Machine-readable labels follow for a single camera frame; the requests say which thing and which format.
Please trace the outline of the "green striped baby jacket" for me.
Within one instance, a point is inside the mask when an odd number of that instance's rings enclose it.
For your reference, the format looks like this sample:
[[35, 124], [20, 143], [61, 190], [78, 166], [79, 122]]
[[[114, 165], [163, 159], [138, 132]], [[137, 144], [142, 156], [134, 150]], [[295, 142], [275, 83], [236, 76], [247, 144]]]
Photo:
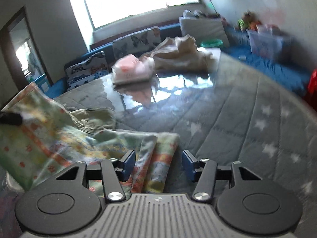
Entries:
[[134, 150], [132, 174], [121, 183], [125, 195], [161, 193], [180, 141], [176, 133], [118, 130], [108, 107], [68, 111], [35, 84], [3, 111], [23, 122], [1, 126], [1, 167], [26, 191], [78, 161], [95, 165]]

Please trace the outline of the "blue white cabinet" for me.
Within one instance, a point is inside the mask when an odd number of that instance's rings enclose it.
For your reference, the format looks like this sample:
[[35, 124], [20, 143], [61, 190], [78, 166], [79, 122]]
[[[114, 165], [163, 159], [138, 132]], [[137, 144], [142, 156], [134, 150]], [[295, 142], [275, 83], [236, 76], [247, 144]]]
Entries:
[[47, 94], [49, 92], [49, 89], [51, 88], [51, 84], [45, 73], [36, 78], [33, 82], [44, 94]]

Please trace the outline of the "quilted grey table cover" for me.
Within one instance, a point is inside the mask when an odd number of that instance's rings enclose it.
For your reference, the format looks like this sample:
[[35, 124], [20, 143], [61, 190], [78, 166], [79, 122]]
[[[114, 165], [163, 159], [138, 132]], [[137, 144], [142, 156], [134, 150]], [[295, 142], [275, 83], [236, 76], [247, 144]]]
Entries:
[[[107, 75], [53, 100], [178, 134], [164, 190], [107, 202], [102, 161], [78, 161], [26, 191], [1, 167], [1, 237], [316, 237], [316, 113], [246, 64], [223, 54], [212, 74], [122, 87]], [[191, 199], [184, 150], [218, 164], [212, 201]]]

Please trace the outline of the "left butterfly cushion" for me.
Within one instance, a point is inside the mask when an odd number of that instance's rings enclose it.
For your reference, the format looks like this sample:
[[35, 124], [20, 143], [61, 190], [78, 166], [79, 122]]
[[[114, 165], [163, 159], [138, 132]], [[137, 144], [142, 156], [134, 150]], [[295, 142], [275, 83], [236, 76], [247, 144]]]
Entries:
[[105, 53], [98, 52], [86, 60], [68, 67], [65, 73], [67, 90], [69, 91], [106, 76], [110, 72]]

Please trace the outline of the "butterfly cushion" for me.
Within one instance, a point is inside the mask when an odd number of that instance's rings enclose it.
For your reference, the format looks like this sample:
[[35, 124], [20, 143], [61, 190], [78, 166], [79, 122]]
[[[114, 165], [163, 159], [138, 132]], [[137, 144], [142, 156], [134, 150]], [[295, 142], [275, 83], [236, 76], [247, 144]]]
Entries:
[[106, 76], [110, 72], [105, 53], [98, 52], [86, 60], [68, 67], [65, 73], [67, 90], [69, 91]]
[[161, 42], [160, 30], [154, 26], [116, 39], [113, 41], [113, 53], [116, 60], [128, 54], [140, 57], [155, 49]]

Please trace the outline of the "pink tissue pack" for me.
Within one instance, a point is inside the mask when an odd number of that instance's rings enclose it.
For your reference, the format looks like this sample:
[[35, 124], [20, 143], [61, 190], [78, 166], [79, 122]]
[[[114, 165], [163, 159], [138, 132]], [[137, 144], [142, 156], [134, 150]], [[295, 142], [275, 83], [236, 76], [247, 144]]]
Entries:
[[154, 59], [139, 59], [132, 54], [119, 59], [112, 67], [112, 83], [114, 86], [148, 81], [154, 74]]

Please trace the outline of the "beige crumpled garment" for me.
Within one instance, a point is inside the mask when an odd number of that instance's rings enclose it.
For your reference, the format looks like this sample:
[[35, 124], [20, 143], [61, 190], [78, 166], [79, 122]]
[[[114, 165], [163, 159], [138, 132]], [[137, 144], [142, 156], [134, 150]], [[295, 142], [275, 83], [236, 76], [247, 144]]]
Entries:
[[196, 40], [190, 35], [165, 38], [152, 51], [141, 55], [142, 61], [151, 58], [154, 71], [199, 72], [215, 71], [221, 56], [221, 50], [198, 48]]

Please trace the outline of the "green plastic bowl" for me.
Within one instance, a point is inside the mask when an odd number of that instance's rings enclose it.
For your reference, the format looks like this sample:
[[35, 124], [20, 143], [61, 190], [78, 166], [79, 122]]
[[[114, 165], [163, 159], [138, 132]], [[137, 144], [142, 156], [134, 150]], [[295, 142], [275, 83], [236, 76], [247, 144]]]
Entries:
[[201, 42], [200, 47], [203, 48], [221, 48], [223, 46], [223, 41], [221, 39], [210, 39]]

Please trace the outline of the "right butterfly cushion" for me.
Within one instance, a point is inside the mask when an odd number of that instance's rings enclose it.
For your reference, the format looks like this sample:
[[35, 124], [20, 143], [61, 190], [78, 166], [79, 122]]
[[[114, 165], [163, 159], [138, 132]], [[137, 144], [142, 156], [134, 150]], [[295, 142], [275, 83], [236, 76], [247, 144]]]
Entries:
[[116, 60], [128, 54], [140, 57], [155, 49], [161, 42], [160, 30], [154, 26], [116, 39], [113, 41], [113, 53]]

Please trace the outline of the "blue sofa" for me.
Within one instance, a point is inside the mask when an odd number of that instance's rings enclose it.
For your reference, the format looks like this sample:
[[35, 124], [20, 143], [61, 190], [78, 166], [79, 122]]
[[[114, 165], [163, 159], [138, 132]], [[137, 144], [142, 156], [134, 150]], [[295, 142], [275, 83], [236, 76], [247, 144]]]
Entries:
[[[174, 38], [176, 36], [182, 35], [179, 23], [160, 26], [158, 28], [160, 30], [162, 40], [164, 40], [166, 37]], [[298, 96], [303, 97], [305, 95], [311, 76], [309, 70], [291, 62], [277, 63], [252, 54], [247, 32], [235, 31], [233, 27], [225, 27], [225, 33], [228, 37], [230, 47], [222, 48], [222, 52], [225, 52], [236, 59], [239, 59], [241, 56], [245, 56], [246, 59], [243, 62], [247, 65], [262, 72], [264, 75], [269, 76], [284, 88], [296, 93]], [[112, 42], [109, 42], [98, 48], [95, 48], [92, 51], [83, 54], [79, 58], [68, 62], [63, 68], [65, 70], [74, 64], [80, 63], [99, 51], [103, 51], [105, 53], [106, 61], [108, 64], [110, 64], [115, 61], [112, 46]], [[49, 98], [55, 98], [66, 91], [66, 78], [63, 77], [54, 83], [47, 91], [44, 91], [44, 94]]]

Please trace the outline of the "red plastic stool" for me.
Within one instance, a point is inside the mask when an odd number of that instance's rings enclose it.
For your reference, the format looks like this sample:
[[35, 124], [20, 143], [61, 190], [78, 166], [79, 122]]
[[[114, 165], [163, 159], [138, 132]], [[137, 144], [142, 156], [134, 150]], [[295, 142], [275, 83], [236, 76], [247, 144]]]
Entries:
[[313, 70], [312, 75], [307, 86], [307, 93], [309, 95], [314, 95], [317, 91], [317, 69]]

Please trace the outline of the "grey pillow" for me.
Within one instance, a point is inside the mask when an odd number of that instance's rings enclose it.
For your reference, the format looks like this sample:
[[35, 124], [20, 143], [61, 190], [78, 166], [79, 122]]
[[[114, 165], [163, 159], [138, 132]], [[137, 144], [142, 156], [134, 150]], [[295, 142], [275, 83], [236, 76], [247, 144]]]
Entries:
[[197, 45], [204, 41], [220, 39], [223, 41], [224, 47], [230, 46], [220, 19], [180, 17], [178, 20], [182, 36], [192, 36]]

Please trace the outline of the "clear plastic storage box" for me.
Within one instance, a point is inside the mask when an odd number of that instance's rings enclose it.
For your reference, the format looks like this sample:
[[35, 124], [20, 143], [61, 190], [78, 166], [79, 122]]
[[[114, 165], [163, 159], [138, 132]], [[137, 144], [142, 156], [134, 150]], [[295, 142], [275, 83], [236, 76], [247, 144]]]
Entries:
[[283, 38], [266, 33], [247, 30], [251, 52], [260, 57], [279, 61], [283, 50]]

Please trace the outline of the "teddy bear toy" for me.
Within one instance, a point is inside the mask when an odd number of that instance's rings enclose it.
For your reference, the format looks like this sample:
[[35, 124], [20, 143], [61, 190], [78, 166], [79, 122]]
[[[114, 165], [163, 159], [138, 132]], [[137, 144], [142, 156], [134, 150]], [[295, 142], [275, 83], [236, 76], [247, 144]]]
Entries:
[[250, 11], [245, 12], [242, 18], [238, 20], [238, 26], [242, 32], [247, 30], [257, 31], [257, 25], [261, 24], [257, 16]]

